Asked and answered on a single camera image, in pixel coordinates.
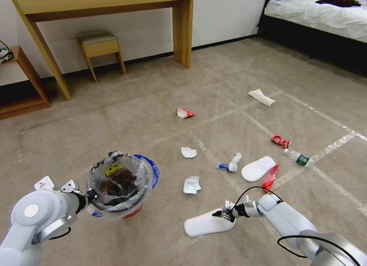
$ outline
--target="plastic bottle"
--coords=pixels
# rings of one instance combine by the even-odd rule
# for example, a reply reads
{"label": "plastic bottle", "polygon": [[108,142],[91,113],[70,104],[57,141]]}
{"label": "plastic bottle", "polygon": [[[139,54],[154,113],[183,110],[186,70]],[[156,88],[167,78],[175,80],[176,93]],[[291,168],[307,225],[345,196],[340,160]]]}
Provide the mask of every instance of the plastic bottle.
{"label": "plastic bottle", "polygon": [[297,151],[290,151],[289,149],[284,149],[283,152],[302,166],[310,162],[310,158]]}

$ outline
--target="yellow sticker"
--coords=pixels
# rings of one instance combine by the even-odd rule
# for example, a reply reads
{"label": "yellow sticker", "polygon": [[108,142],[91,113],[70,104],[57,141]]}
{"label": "yellow sticker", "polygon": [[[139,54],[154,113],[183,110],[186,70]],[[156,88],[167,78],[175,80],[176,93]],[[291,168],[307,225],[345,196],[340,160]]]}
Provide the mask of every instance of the yellow sticker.
{"label": "yellow sticker", "polygon": [[122,165],[120,163],[116,163],[116,164],[114,164],[114,165],[109,166],[108,168],[106,168],[106,170],[104,171],[104,173],[106,174],[106,176],[110,176],[112,174],[115,174],[120,169],[122,169]]}

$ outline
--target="white bedsheet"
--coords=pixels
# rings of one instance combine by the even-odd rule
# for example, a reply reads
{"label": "white bedsheet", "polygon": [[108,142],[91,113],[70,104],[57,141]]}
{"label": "white bedsheet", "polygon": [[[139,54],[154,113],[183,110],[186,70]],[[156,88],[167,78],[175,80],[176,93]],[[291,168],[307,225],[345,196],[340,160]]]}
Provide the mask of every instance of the white bedsheet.
{"label": "white bedsheet", "polygon": [[342,8],[315,1],[270,0],[265,15],[367,43],[367,5]]}

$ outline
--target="wooden console table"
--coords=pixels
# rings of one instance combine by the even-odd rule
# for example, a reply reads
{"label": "wooden console table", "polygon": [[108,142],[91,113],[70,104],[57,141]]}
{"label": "wooden console table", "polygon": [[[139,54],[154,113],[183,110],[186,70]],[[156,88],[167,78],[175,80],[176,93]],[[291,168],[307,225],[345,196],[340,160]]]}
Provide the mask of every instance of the wooden console table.
{"label": "wooden console table", "polygon": [[193,0],[12,0],[67,100],[68,86],[37,22],[172,7],[174,59],[191,66]]}

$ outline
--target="red snack wrapper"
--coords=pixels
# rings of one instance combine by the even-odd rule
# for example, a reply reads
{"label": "red snack wrapper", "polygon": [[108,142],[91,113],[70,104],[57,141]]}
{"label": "red snack wrapper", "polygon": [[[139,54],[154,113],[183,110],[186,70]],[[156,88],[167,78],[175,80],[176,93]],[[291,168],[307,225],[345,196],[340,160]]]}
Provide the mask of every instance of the red snack wrapper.
{"label": "red snack wrapper", "polygon": [[278,172],[279,165],[276,165],[272,167],[268,171],[268,175],[265,177],[265,180],[263,182],[263,187],[267,189],[271,189],[271,186],[273,185],[273,182],[275,181],[276,173]]}
{"label": "red snack wrapper", "polygon": [[178,117],[181,117],[182,119],[194,116],[195,113],[188,111],[187,109],[180,107],[178,109],[176,109],[176,114]]}
{"label": "red snack wrapper", "polygon": [[283,146],[284,148],[289,148],[289,145],[292,141],[290,140],[282,140],[282,137],[278,134],[275,134],[272,139],[271,139],[274,143],[277,143],[281,146]]}

